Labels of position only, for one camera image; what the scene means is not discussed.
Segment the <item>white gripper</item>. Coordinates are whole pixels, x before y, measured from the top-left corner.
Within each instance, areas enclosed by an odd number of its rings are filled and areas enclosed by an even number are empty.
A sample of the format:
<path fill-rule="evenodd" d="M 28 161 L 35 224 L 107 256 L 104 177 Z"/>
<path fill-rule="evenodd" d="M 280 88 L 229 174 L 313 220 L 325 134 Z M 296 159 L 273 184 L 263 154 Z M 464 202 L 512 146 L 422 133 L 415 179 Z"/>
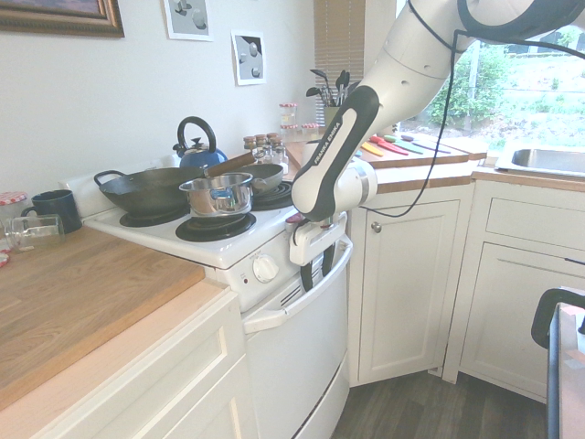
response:
<path fill-rule="evenodd" d="M 335 243 L 345 234 L 346 221 L 346 214 L 338 214 L 326 228 L 320 223 L 308 222 L 292 232 L 289 257 L 293 264 L 302 266 L 300 275 L 305 292 L 311 291 L 321 279 L 321 271 L 323 277 L 331 272 Z"/>

